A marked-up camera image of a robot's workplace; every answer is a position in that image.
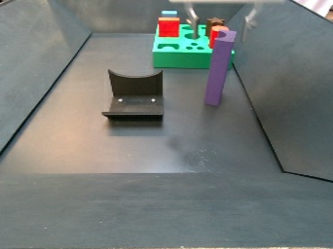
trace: green block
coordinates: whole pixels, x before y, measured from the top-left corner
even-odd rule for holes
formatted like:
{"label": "green block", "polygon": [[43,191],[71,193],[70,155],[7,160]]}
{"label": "green block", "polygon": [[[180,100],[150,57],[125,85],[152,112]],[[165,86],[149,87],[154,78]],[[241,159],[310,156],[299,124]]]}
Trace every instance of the green block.
{"label": "green block", "polygon": [[193,29],[189,24],[181,24],[180,37],[160,37],[157,29],[153,57],[154,67],[172,68],[211,68],[213,49],[209,46],[211,39],[207,36],[207,26],[200,25],[200,38],[193,39]]}

